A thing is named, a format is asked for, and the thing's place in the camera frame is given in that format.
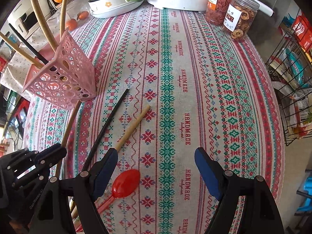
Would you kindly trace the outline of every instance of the blue plastic stool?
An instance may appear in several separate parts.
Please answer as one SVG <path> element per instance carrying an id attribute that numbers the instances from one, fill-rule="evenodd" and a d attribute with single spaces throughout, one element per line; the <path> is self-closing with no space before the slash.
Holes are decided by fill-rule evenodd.
<path id="1" fill-rule="evenodd" d="M 308 191 L 308 194 L 312 196 L 312 177 L 307 178 L 303 189 Z M 306 198 L 305 204 L 302 207 L 299 207 L 297 209 L 297 211 L 311 211 L 311 210 L 312 210 L 312 205 L 311 205 L 310 198 Z"/>

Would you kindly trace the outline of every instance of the red spoon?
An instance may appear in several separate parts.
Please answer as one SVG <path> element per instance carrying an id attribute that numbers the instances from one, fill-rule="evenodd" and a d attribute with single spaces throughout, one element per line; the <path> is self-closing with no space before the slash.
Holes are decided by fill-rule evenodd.
<path id="1" fill-rule="evenodd" d="M 113 182 L 112 195 L 97 207 L 99 214 L 108 208 L 115 199 L 125 198 L 132 194 L 140 183 L 140 172 L 136 169 L 127 170 L 121 173 Z M 82 231 L 79 226 L 76 232 Z"/>

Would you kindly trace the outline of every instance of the white ceramic dish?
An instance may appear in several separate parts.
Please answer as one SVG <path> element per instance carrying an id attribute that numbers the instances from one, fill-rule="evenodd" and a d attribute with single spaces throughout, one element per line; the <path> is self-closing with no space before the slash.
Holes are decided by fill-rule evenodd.
<path id="1" fill-rule="evenodd" d="M 136 9 L 142 3 L 143 3 L 143 1 L 142 2 L 127 2 L 127 3 L 124 3 L 120 6 L 118 6 L 117 8 L 113 8 L 107 12 L 104 12 L 104 13 L 95 14 L 93 11 L 90 11 L 90 12 L 91 12 L 91 15 L 96 17 L 96 18 L 115 17 L 115 16 L 119 16 L 121 14 L 124 14 L 124 13 L 127 13 L 129 11 Z"/>
<path id="2" fill-rule="evenodd" d="M 89 2 L 91 10 L 97 14 L 105 13 L 111 9 L 123 5 L 126 0 L 98 0 L 95 2 Z"/>

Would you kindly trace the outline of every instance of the tablecloth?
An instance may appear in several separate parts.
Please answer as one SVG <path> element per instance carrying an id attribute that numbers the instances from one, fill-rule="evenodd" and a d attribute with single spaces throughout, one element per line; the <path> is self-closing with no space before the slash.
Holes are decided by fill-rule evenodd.
<path id="1" fill-rule="evenodd" d="M 199 146 L 239 176 L 262 175 L 278 203 L 284 173 L 282 123 L 268 73 L 248 37 L 232 42 L 203 14 L 160 11 L 143 3 L 114 18 L 94 18 L 74 38 L 95 65 L 98 96 L 78 112 L 64 177 L 79 173 L 126 88 L 130 92 L 96 160 L 151 105 L 119 153 L 111 183 L 131 168 L 141 172 L 141 181 L 135 193 L 101 215 L 110 233 L 204 233 L 217 201 L 194 162 Z M 61 142 L 70 113 L 34 97 L 25 145 L 41 151 Z M 240 200 L 231 232 L 236 232 L 242 210 Z"/>

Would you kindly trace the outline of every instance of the jar of dried hawthorn slices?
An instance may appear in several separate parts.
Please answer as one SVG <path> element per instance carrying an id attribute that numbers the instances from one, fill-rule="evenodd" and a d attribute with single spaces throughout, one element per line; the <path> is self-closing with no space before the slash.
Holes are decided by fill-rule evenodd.
<path id="1" fill-rule="evenodd" d="M 221 26 L 231 0 L 209 0 L 205 19 L 208 23 Z"/>
<path id="2" fill-rule="evenodd" d="M 259 3 L 255 0 L 232 0 L 223 22 L 222 31 L 233 40 L 242 40 L 259 7 Z"/>

